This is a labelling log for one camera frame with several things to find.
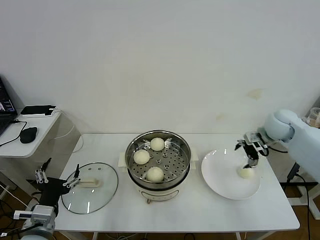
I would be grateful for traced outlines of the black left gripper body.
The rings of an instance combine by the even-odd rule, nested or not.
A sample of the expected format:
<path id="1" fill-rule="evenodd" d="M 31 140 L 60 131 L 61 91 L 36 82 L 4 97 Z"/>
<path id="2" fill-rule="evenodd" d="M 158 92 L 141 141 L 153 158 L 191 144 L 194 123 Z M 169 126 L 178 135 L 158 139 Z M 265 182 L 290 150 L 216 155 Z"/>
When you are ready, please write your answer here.
<path id="1" fill-rule="evenodd" d="M 41 197 L 39 204 L 43 206 L 57 207 L 62 195 L 68 194 L 70 189 L 64 186 L 66 180 L 58 178 L 48 178 L 48 183 L 40 183 L 39 190 Z"/>

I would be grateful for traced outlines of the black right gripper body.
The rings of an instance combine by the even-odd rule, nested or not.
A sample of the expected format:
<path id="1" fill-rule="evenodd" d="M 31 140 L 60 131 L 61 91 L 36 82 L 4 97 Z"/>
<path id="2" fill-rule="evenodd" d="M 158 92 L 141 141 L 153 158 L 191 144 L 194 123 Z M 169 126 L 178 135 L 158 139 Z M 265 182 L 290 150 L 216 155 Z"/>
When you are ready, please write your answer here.
<path id="1" fill-rule="evenodd" d="M 248 145 L 246 142 L 244 143 L 244 151 L 247 154 L 247 157 L 251 160 L 259 159 L 259 152 L 253 147 L 253 145 Z"/>

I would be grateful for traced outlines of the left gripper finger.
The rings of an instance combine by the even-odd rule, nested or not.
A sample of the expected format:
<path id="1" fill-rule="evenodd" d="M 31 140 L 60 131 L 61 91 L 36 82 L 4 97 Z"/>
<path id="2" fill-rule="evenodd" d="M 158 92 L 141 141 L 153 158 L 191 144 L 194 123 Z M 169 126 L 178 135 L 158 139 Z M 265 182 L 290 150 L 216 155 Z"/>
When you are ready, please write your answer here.
<path id="1" fill-rule="evenodd" d="M 48 168 L 51 159 L 52 158 L 50 157 L 45 163 L 43 163 L 43 165 L 39 169 L 35 170 L 35 178 L 38 184 L 47 184 L 49 182 L 46 175 L 46 169 Z"/>
<path id="2" fill-rule="evenodd" d="M 74 188 L 81 181 L 81 179 L 79 178 L 79 175 L 80 175 L 80 167 L 79 167 L 79 164 L 77 164 L 74 175 L 73 175 L 73 179 L 63 183 L 62 186 L 65 188 Z"/>

